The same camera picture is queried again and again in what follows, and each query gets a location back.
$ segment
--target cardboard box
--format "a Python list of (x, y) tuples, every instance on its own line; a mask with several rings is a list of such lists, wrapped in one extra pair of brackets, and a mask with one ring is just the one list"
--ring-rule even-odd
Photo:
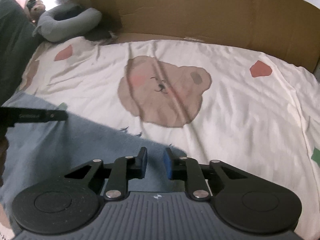
[(320, 58), (320, 10), (303, 0), (88, 0), (122, 32), (191, 37), (257, 50), (310, 72)]

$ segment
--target circular pad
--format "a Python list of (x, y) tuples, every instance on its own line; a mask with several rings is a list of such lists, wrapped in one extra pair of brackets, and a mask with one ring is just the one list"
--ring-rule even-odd
[(67, 193), (51, 191), (39, 195), (35, 200), (35, 206), (40, 211), (55, 213), (68, 208), (71, 204), (71, 197)]
[(214, 208), (234, 228), (264, 235), (294, 230), (302, 206), (284, 187), (263, 179), (237, 179), (216, 195)]
[(275, 209), (279, 200), (271, 193), (253, 191), (242, 197), (242, 203), (251, 210), (266, 212)]
[(98, 208), (97, 195), (85, 185), (52, 180), (20, 192), (13, 200), (12, 214), (23, 229), (56, 235), (84, 226)]

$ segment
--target bear blush cheek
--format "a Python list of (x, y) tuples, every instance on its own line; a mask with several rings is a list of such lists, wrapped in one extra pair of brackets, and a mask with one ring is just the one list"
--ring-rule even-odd
[(129, 78), (129, 83), (133, 88), (138, 88), (144, 84), (146, 81), (146, 76), (131, 76)]

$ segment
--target bear ear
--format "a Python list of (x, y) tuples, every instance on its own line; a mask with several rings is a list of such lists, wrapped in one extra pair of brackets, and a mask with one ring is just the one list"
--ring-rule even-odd
[(190, 76), (194, 84), (198, 85), (202, 90), (207, 90), (211, 86), (211, 76), (203, 68), (192, 67)]
[(150, 61), (152, 62), (152, 57), (148, 57), (148, 56), (137, 56), (133, 59), (129, 59), (128, 60), (128, 65), (130, 64), (131, 68), (135, 68), (137, 66), (139, 66), (142, 63), (145, 63), (146, 61)]

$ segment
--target cartoon bear face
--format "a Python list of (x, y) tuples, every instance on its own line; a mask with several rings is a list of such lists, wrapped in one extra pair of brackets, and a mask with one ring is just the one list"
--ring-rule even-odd
[(203, 68), (177, 67), (148, 56), (129, 59), (118, 96), (133, 116), (164, 127), (183, 127), (198, 114), (211, 86)]

